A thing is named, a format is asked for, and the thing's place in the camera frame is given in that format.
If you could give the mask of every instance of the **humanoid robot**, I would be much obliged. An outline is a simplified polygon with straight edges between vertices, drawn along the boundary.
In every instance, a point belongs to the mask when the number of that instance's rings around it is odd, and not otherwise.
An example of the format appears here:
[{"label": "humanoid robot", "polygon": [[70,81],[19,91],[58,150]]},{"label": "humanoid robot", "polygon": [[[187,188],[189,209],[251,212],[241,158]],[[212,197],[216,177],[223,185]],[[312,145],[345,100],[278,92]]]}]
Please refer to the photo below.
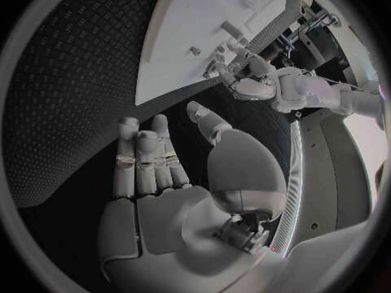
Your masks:
[{"label": "humanoid robot", "polygon": [[[298,68],[276,70],[241,46],[229,49],[252,72],[238,77],[235,66],[216,63],[235,98],[270,100],[283,113],[303,107],[360,113],[382,126],[379,94],[352,91],[347,84],[331,86]],[[98,253],[102,271],[123,292],[221,292],[261,257],[280,259],[264,246],[268,230],[263,228],[278,218],[286,202],[276,158],[257,139],[197,102],[188,104],[187,113],[213,145],[209,190],[190,184],[164,115],[153,118],[150,131],[139,132],[137,119],[119,123],[113,200],[102,215]],[[266,272],[265,279],[271,274]]]}]

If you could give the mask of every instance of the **textured floor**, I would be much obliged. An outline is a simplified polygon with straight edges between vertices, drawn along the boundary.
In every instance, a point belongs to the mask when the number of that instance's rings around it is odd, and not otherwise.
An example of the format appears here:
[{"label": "textured floor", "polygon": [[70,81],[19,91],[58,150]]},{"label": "textured floor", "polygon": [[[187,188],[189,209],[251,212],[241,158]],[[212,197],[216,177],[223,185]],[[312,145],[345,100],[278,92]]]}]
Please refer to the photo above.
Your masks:
[{"label": "textured floor", "polygon": [[[188,120],[186,104],[190,100],[260,140],[275,155],[287,179],[288,121],[266,102],[236,101],[225,87],[217,85],[164,112],[173,144],[192,184],[207,188],[206,162],[211,146]],[[142,124],[141,129],[148,128],[149,121]],[[31,233],[52,261],[91,292],[113,292],[100,274],[95,243],[100,215],[111,197],[116,148],[116,143],[106,147],[44,204],[20,209]]]}]

